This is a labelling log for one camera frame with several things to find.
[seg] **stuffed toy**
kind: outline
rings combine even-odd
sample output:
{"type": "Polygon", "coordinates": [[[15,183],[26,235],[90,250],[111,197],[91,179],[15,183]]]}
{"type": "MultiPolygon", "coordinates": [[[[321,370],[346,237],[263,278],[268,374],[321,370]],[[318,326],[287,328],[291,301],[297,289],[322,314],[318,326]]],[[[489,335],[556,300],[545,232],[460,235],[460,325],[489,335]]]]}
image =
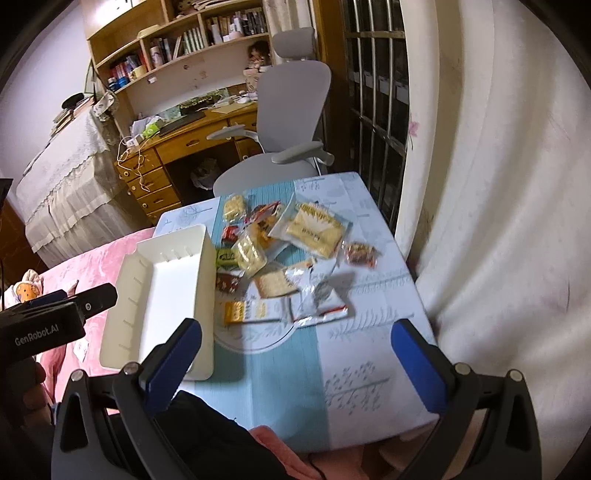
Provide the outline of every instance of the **stuffed toy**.
{"type": "MultiPolygon", "coordinates": [[[[71,297],[76,293],[78,280],[64,288],[66,294],[71,297]]],[[[4,292],[4,305],[6,308],[14,307],[17,303],[34,300],[43,295],[43,280],[34,270],[27,270],[22,280],[8,287],[4,292]]]]}
{"type": "Polygon", "coordinates": [[[43,284],[39,274],[34,270],[27,270],[22,281],[13,286],[14,293],[20,303],[35,300],[43,294],[43,284]]]}

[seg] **white plastic tray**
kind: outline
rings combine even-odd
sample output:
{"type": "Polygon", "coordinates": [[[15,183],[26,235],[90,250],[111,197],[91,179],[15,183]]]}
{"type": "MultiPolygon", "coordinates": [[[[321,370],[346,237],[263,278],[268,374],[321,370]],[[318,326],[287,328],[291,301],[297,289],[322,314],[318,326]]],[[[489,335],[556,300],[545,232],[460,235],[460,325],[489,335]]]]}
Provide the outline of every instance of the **white plastic tray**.
{"type": "Polygon", "coordinates": [[[213,374],[216,253],[204,225],[139,242],[117,277],[117,304],[107,314],[100,364],[121,369],[143,361],[185,318],[201,324],[202,345],[185,380],[213,374]]]}

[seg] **pink bedspread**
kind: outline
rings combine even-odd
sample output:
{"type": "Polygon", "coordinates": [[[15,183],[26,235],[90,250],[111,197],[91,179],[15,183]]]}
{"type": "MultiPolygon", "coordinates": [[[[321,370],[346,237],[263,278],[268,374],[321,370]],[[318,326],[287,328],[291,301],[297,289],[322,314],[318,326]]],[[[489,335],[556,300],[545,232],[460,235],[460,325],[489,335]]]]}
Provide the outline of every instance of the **pink bedspread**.
{"type": "MultiPolygon", "coordinates": [[[[140,230],[71,258],[48,270],[41,275],[43,293],[59,290],[64,285],[71,285],[76,280],[80,281],[76,293],[107,282],[115,285],[123,257],[133,253],[135,244],[151,238],[153,232],[153,228],[140,230]]],[[[112,373],[112,371],[102,368],[99,362],[100,341],[105,328],[106,316],[106,312],[99,313],[86,322],[85,339],[89,344],[84,361],[80,362],[74,354],[75,342],[42,354],[40,363],[47,372],[45,386],[54,401],[61,400],[68,383],[68,377],[77,368],[84,369],[89,375],[112,373]]]]}

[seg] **table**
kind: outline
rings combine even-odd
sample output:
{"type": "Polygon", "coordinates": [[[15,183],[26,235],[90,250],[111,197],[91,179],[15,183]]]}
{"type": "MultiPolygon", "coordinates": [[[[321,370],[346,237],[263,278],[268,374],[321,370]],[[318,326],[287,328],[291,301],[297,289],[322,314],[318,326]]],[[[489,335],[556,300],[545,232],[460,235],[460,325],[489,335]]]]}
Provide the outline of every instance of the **table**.
{"type": "Polygon", "coordinates": [[[182,171],[175,175],[171,168],[172,163],[222,144],[232,145],[235,149],[235,153],[232,154],[231,149],[225,152],[223,159],[220,158],[220,163],[234,158],[227,164],[221,164],[223,169],[262,153],[261,146],[250,138],[207,139],[209,134],[231,125],[242,124],[246,129],[256,131],[256,109],[257,103],[254,102],[227,114],[205,110],[205,117],[162,137],[155,135],[143,143],[141,154],[144,159],[141,165],[138,162],[137,149],[121,164],[115,163],[119,178],[128,185],[129,195],[133,195],[154,225],[164,212],[177,209],[183,204],[188,172],[182,171]],[[150,192],[141,188],[138,171],[144,176],[144,185],[150,192]]]}
{"type": "MultiPolygon", "coordinates": [[[[293,192],[318,200],[353,221],[348,238],[367,241],[381,254],[374,270],[340,265],[330,284],[346,300],[347,319],[316,327],[266,323],[224,327],[216,321],[215,367],[205,382],[184,382],[245,428],[265,424],[296,452],[374,442],[424,425],[426,411],[390,344],[392,324],[409,318],[434,336],[408,268],[371,195],[356,173],[296,180],[250,190],[251,206],[293,192]]],[[[167,212],[154,235],[204,223],[214,244],[223,228],[225,197],[167,212]]],[[[288,247],[277,260],[306,257],[288,247]]],[[[242,294],[258,296],[248,286],[242,294]]]]}

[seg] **gray office chair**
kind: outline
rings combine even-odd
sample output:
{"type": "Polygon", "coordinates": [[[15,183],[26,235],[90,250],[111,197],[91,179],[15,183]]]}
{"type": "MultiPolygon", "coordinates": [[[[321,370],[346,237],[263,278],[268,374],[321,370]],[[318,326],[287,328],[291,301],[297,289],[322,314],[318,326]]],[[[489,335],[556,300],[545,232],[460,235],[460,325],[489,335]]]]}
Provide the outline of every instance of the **gray office chair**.
{"type": "Polygon", "coordinates": [[[312,141],[330,87],[330,69],[324,63],[302,60],[314,53],[314,29],[298,28],[273,36],[280,57],[299,59],[274,66],[258,81],[257,132],[244,125],[225,127],[207,136],[210,140],[248,137],[264,153],[241,161],[224,172],[213,185],[215,196],[321,173],[320,162],[335,158],[312,141]]]}

